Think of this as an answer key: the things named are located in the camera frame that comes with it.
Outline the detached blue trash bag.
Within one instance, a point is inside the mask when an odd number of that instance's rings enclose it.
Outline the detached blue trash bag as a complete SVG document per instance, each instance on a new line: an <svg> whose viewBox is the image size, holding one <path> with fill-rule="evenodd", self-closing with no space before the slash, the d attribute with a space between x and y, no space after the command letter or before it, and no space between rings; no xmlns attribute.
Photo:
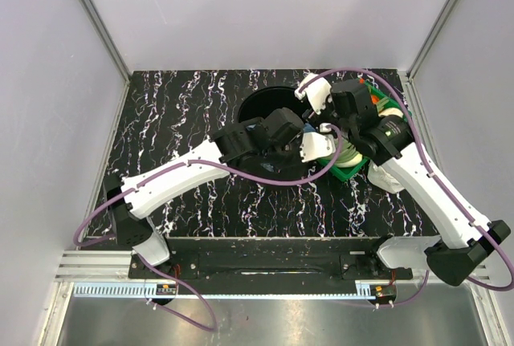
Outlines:
<svg viewBox="0 0 514 346"><path fill-rule="evenodd" d="M252 172L261 177L264 175L270 175L271 173L276 173L275 165L271 159L268 158L273 145L266 128L261 123L256 123L246 126L246 131L254 145Z"/></svg>

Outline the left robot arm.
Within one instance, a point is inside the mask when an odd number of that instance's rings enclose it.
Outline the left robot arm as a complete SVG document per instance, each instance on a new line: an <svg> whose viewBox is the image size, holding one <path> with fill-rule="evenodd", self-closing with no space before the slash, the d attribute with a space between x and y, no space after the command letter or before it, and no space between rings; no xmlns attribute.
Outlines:
<svg viewBox="0 0 514 346"><path fill-rule="evenodd" d="M188 153L146 173L103 181L116 242L146 261L155 277L171 274L174 259L149 216L158 207L204 183L229 175L232 169L267 181L296 181L304 175L300 144L304 122L292 110L278 108L267 117L230 124L211 134Z"/></svg>

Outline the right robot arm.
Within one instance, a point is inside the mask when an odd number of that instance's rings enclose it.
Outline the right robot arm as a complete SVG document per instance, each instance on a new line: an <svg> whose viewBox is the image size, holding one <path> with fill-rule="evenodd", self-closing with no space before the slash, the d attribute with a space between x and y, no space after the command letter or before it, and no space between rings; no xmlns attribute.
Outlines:
<svg viewBox="0 0 514 346"><path fill-rule="evenodd" d="M386 239L365 259L371 276L419 268L456 287L492 252L501 251L511 233L508 225L481 214L433 165L403 105L379 112L363 81L330 84L321 75L308 75L295 95L308 100L321 128L342 126L357 151L398 181L439 232L438 237Z"/></svg>

